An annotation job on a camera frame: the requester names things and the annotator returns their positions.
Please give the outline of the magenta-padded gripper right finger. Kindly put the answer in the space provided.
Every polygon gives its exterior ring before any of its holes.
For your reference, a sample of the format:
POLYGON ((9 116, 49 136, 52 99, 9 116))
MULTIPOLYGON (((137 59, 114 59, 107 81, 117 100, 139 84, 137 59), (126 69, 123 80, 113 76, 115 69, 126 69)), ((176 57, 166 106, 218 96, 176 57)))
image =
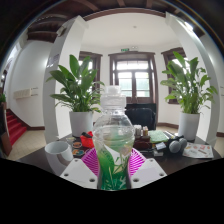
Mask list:
POLYGON ((138 150, 132 149, 128 175, 130 186, 135 189, 165 177, 166 173, 154 158, 146 159, 138 150))

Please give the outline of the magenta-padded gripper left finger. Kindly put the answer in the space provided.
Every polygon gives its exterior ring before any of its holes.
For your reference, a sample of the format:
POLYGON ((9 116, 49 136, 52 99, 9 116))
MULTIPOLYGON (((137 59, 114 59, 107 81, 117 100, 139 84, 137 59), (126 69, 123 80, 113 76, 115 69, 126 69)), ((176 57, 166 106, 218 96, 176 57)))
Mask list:
POLYGON ((99 174, 100 165, 96 150, 90 149, 81 159, 73 159, 60 177, 81 187, 96 189, 99 174))

